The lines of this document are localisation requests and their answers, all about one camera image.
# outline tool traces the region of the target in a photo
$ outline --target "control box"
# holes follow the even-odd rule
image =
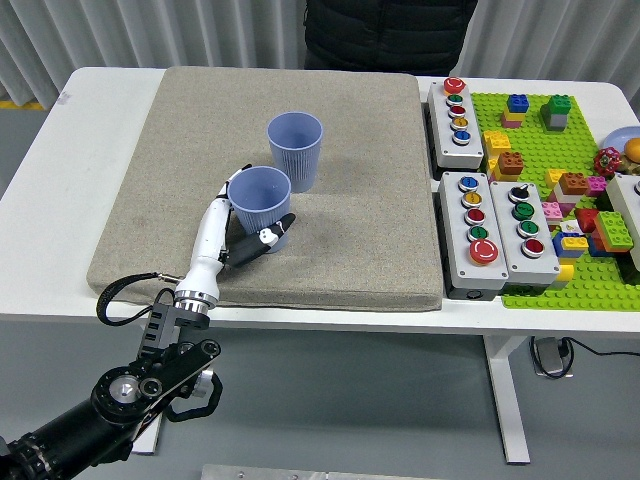
[[[491,197],[507,261],[506,293],[539,295],[560,273],[536,185],[491,182]]]
[[[436,201],[446,293],[493,300],[508,278],[487,176],[444,172]]]
[[[458,80],[459,93],[449,94],[445,84]],[[460,79],[433,82],[427,97],[427,132],[434,177],[444,170],[475,171],[483,157],[482,139],[469,88]]]
[[[640,177],[616,173],[607,184],[606,192],[633,240],[629,253],[616,255],[620,274],[625,283],[640,285]]]

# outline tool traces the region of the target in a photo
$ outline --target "green lego baseplate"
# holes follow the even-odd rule
[[[500,123],[508,94],[473,93],[471,97],[481,133],[499,130],[509,136],[511,150],[520,152],[524,159],[519,180],[535,183],[542,201],[551,191],[544,179],[550,168],[595,175],[593,157],[598,145],[574,97],[569,97],[572,106],[567,128],[555,134],[545,133],[540,116],[540,107],[549,102],[551,95],[527,95],[529,110],[522,126],[515,129],[503,128]],[[576,206],[596,208],[595,199],[584,196]],[[574,218],[572,212],[564,219]],[[614,258],[592,258],[585,252],[575,265],[573,279],[563,289],[547,289],[538,296],[505,294],[502,303],[507,308],[639,311],[640,286],[622,282]]]

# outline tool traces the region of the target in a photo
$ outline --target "red button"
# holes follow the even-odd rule
[[[444,90],[447,93],[460,93],[466,86],[458,77],[449,77],[444,81]]]
[[[522,243],[522,253],[529,258],[540,258],[542,252],[544,252],[544,245],[536,238],[530,238]]]
[[[469,253],[474,262],[480,265],[488,265],[498,258],[498,247],[491,240],[481,238],[471,242]]]
[[[449,109],[449,117],[454,119],[464,117],[465,113],[467,113],[467,111],[464,109],[464,107],[461,107],[459,105],[454,105]]]
[[[484,223],[484,212],[479,208],[471,208],[464,215],[467,225],[482,225]]]

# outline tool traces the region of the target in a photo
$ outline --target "gray control box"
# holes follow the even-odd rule
[[[468,233],[472,225],[465,221],[465,214],[469,208],[462,203],[465,194],[459,186],[462,178],[477,181],[475,192],[481,197],[477,208],[484,213],[485,217],[482,227],[488,233],[486,239],[493,242],[498,250],[497,258],[486,265],[478,264],[471,258],[472,242],[468,238]],[[440,245],[446,245],[442,258],[447,296],[455,299],[492,300],[502,290],[508,273],[486,175],[444,172],[438,194]]]
[[[453,142],[454,130],[451,129],[452,118],[449,117],[450,107],[447,105],[443,82],[433,82],[429,89],[427,105],[431,122],[430,140],[433,141],[431,151],[435,153],[439,169],[477,170],[482,161],[482,139],[469,87],[465,87],[460,96],[463,99],[462,107],[466,111],[464,118],[469,122],[467,132],[470,139],[467,145]]]
[[[640,177],[616,175],[607,184],[611,206],[622,215],[633,240],[629,251],[636,270],[640,270]]]
[[[514,216],[517,203],[509,199],[509,192],[513,188],[519,189],[524,186],[528,191],[526,203],[533,207],[533,214],[529,220],[538,227],[537,235],[528,238],[518,232],[518,226],[523,220]],[[520,289],[522,291],[518,290],[518,293],[541,293],[556,279],[560,273],[560,265],[551,242],[551,234],[542,210],[538,189],[535,184],[524,182],[491,182],[489,189],[507,260],[509,271],[507,285],[524,286]],[[532,255],[533,253],[539,255],[537,258],[531,258],[523,251],[523,243],[530,238],[539,240],[543,248],[541,252],[532,252]]]

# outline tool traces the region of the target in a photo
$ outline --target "black jacket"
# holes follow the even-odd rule
[[[307,49],[316,68],[448,75],[476,3],[308,0]]]

